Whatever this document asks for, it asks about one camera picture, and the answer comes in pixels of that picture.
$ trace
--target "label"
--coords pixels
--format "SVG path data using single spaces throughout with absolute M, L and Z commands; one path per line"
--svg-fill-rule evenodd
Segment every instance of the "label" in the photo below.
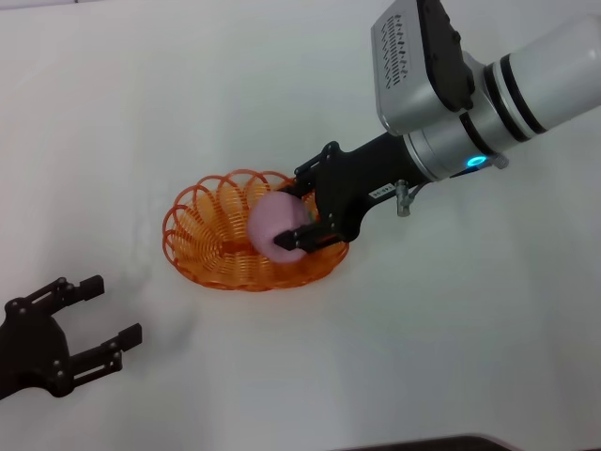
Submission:
M 383 195 L 394 193 L 395 191 L 396 189 L 394 188 L 394 185 L 389 183 L 388 185 L 384 185 L 381 188 L 372 191 L 369 195 L 371 195 L 374 199 L 380 199 Z

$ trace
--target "blue led light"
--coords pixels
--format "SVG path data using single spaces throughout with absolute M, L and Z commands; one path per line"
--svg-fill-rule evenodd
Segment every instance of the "blue led light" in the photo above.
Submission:
M 467 167 L 474 167 L 474 166 L 479 166 L 480 164 L 484 163 L 486 161 L 486 157 L 473 157 L 470 158 L 470 160 L 466 163 Z

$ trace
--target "pink foam ball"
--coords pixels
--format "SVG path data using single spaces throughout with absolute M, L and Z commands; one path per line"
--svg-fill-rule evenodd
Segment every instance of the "pink foam ball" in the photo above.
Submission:
M 265 194 L 251 210 L 247 232 L 254 249 L 275 263 L 294 263 L 306 255 L 302 249 L 286 251 L 273 239 L 287 230 L 311 224 L 302 200 L 282 192 Z

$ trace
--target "robotic arm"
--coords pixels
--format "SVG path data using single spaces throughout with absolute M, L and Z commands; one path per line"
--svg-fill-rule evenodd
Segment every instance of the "robotic arm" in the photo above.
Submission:
M 462 52 L 440 0 L 396 0 L 372 27 L 372 46 L 387 132 L 351 152 L 329 143 L 295 170 L 283 191 L 315 191 L 319 221 L 278 235 L 287 250 L 353 241 L 364 215 L 395 196 L 408 216 L 427 183 L 503 169 L 505 150 L 601 105 L 601 16 L 485 66 Z

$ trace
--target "spiral wire basket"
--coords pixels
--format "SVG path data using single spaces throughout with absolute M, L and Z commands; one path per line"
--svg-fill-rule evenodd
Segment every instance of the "spiral wire basket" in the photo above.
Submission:
M 162 223 L 162 250 L 185 277 L 208 288 L 268 291 L 310 284 L 330 274 L 348 244 L 329 246 L 296 263 L 277 264 L 249 241 L 246 224 L 258 199 L 292 179 L 277 172 L 241 169 L 208 176 L 182 191 Z M 303 201 L 318 219 L 315 197 Z

